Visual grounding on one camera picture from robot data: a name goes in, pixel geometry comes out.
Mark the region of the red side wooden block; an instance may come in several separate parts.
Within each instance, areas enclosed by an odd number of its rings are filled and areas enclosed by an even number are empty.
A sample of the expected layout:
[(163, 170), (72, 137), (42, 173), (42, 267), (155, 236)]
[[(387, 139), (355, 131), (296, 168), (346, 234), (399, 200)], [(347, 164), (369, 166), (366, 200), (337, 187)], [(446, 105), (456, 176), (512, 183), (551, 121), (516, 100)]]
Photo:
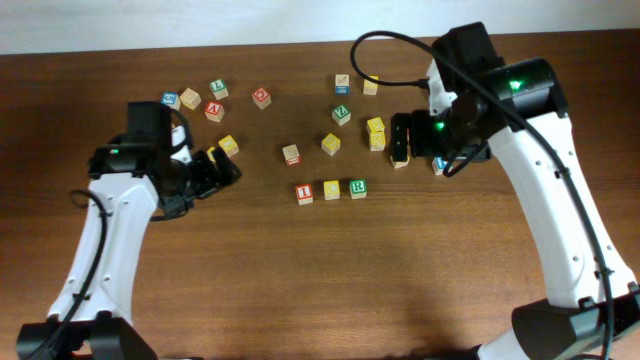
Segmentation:
[(301, 156), (296, 144), (283, 147), (282, 152), (288, 166), (298, 164), (301, 161)]

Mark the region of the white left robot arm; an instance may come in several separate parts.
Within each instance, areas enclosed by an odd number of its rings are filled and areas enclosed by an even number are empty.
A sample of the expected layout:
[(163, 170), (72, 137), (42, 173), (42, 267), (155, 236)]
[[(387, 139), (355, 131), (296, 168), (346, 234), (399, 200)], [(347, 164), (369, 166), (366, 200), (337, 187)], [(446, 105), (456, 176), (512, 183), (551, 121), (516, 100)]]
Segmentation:
[(70, 193), (87, 200), (71, 270), (46, 320), (21, 327), (21, 359), (156, 358), (131, 310), (146, 229), (185, 216), (242, 173), (221, 147), (195, 150), (177, 110), (145, 101), (128, 104), (125, 132), (95, 150), (88, 175), (87, 189)]

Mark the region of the red I letter block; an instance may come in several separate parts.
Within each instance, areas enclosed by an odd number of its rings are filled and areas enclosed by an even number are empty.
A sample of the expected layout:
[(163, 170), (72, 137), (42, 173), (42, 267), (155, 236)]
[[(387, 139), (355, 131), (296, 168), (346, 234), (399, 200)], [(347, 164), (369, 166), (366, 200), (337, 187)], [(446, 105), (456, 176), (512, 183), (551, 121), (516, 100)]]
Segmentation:
[(302, 184), (295, 187), (297, 201), (300, 205), (310, 204), (314, 201), (310, 184)]

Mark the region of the red C letter block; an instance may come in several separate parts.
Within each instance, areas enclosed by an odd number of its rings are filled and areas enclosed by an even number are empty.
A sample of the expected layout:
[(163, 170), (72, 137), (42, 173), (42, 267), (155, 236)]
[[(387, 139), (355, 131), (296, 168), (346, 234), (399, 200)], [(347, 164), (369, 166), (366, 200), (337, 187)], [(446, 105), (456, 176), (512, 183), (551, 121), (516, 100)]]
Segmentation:
[(252, 100), (260, 109), (265, 109), (272, 103), (271, 94), (263, 87), (252, 93)]

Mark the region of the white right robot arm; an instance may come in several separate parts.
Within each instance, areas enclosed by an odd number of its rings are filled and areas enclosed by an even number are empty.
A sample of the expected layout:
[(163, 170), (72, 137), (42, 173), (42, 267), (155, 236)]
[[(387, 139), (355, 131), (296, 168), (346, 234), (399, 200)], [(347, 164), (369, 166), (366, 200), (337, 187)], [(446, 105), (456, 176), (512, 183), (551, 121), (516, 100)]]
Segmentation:
[(396, 114), (394, 163), (491, 153), (508, 175), (543, 268), (546, 296), (466, 359), (578, 359), (639, 326), (639, 285), (613, 245), (575, 152), (563, 90), (543, 59), (506, 64), (481, 23), (434, 42), (429, 106)]

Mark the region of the yellow block cluster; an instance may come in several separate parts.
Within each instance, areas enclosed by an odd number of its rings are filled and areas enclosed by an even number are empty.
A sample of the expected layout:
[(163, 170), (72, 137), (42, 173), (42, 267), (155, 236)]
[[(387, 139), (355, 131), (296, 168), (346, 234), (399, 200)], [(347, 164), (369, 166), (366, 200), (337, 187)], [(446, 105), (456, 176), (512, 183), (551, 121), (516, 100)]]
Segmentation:
[(324, 197), (327, 201), (340, 198), (340, 184), (338, 180), (329, 180), (323, 183)]

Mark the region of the green R letter block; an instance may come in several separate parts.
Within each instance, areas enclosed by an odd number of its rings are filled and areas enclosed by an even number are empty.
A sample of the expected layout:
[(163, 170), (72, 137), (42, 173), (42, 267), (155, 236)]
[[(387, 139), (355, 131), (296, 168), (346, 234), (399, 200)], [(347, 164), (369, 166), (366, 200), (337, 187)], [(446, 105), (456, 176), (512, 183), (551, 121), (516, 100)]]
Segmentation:
[(354, 179), (349, 183), (350, 197), (352, 199), (362, 199), (367, 196), (368, 188), (365, 179)]

